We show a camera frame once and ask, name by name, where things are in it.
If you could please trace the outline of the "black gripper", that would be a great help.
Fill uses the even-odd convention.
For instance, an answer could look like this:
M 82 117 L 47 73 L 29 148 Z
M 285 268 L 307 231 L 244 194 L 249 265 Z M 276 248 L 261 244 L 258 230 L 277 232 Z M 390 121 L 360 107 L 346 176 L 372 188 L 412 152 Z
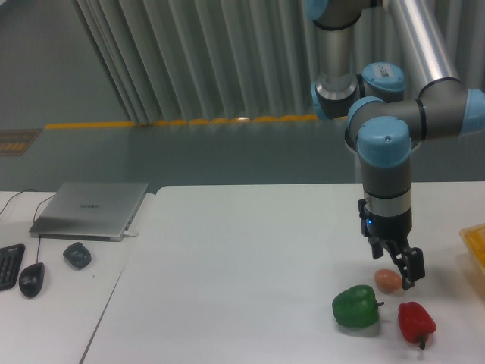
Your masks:
M 381 258 L 386 249 L 400 272 L 402 289 L 414 287 L 415 282 L 425 276 L 425 267 L 422 250 L 408 245 L 412 227 L 411 208 L 400 215 L 385 217 L 375 215 L 368 206 L 365 199 L 358 201 L 361 232 L 371 246 L 372 258 Z

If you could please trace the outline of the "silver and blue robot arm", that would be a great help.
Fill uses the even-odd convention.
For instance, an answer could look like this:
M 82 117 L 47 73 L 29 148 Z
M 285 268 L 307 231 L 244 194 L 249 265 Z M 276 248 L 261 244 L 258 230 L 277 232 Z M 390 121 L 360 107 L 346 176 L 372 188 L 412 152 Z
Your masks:
M 352 71 L 353 27 L 364 10 L 381 6 L 392 18 L 418 97 L 404 100 L 403 72 L 386 62 Z M 411 288 L 425 275 L 411 231 L 411 151 L 425 140 L 484 129 L 484 94 L 468 89 L 425 1 L 307 1 L 308 19 L 327 37 L 324 69 L 311 85 L 320 119 L 346 116 L 346 142 L 358 156 L 364 196 L 361 232 L 375 259 L 388 253 Z

